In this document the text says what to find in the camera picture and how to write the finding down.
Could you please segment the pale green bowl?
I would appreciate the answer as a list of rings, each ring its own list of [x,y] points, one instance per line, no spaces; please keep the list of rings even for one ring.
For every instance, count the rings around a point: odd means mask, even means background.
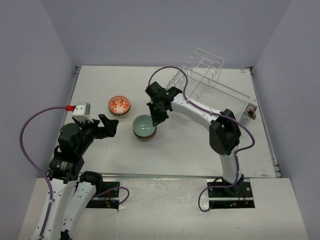
[[[141,135],[148,135],[156,131],[156,126],[153,126],[151,116],[146,114],[136,117],[132,123],[132,128],[134,132]]]

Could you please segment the yellow leaf pattern bowl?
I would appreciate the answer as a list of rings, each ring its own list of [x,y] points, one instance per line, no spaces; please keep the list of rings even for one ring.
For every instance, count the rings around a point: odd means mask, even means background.
[[[140,136],[140,135],[135,134],[134,136],[135,136],[137,139],[141,140],[141,141],[149,141],[149,140],[151,140],[152,138],[154,138],[154,137],[156,136],[156,134],[149,135],[149,136]]]

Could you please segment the orange floral bowl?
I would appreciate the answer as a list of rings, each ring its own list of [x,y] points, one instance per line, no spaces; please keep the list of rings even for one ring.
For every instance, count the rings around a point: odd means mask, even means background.
[[[108,108],[109,106],[116,106],[116,105],[123,105],[123,106],[131,106],[130,100],[125,96],[114,96],[108,101]]]

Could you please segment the black speckled bowl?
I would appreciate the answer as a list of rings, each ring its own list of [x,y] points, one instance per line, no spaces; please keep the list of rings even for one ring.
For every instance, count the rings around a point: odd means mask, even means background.
[[[138,134],[137,132],[133,131],[133,134],[134,135],[139,135],[139,136],[142,136],[142,137],[147,137],[147,136],[150,136],[150,135],[153,135],[153,134],[157,134],[157,132],[154,131],[154,132],[152,132],[150,134],[145,135],[145,134]]]

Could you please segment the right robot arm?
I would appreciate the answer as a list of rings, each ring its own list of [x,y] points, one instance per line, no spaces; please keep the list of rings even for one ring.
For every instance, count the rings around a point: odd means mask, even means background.
[[[198,102],[192,102],[183,91],[171,87],[165,89],[156,81],[146,87],[150,97],[149,107],[152,125],[157,126],[169,118],[167,111],[187,116],[204,127],[209,133],[209,145],[219,154],[222,166],[222,187],[227,196],[233,197],[241,191],[244,176],[240,172],[235,153],[240,143],[241,131],[235,116],[229,109],[217,111]]]

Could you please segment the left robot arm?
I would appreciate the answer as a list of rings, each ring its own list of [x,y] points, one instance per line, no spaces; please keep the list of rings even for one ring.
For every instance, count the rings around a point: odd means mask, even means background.
[[[99,119],[73,122],[60,129],[58,146],[49,163],[50,187],[33,240],[70,240],[79,219],[92,197],[103,193],[100,173],[85,171],[83,155],[95,139],[114,137],[119,121],[100,114]]]

